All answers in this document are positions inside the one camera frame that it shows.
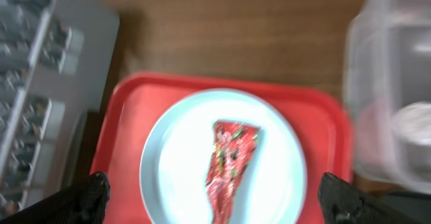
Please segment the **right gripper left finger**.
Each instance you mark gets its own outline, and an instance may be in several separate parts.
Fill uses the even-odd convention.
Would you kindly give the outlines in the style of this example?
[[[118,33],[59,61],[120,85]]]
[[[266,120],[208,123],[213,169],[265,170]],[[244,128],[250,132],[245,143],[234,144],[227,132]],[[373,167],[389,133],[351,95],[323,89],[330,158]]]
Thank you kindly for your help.
[[[105,172],[96,172],[27,208],[1,224],[102,224],[110,200]]]

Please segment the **white napkin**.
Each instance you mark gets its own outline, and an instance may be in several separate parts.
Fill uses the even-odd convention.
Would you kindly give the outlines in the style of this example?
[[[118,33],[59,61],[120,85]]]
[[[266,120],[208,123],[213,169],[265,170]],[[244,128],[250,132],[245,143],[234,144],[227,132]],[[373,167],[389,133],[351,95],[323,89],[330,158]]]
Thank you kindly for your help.
[[[430,182],[430,102],[415,102],[393,116],[398,162],[417,181]]]

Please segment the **red snack wrapper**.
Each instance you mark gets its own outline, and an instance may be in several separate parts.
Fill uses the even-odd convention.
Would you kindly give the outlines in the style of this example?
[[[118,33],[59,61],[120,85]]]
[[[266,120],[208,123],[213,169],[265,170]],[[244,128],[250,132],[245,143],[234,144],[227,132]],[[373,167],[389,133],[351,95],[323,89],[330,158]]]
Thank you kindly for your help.
[[[218,120],[213,124],[213,150],[205,187],[213,224],[226,224],[234,197],[259,142],[260,128],[244,122]]]

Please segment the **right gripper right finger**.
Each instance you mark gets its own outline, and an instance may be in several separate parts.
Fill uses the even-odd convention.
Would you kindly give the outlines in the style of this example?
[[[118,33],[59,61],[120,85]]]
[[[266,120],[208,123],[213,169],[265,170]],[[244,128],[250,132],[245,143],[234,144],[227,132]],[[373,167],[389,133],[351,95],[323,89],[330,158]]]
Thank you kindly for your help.
[[[419,224],[336,175],[322,175],[317,194],[325,224]]]

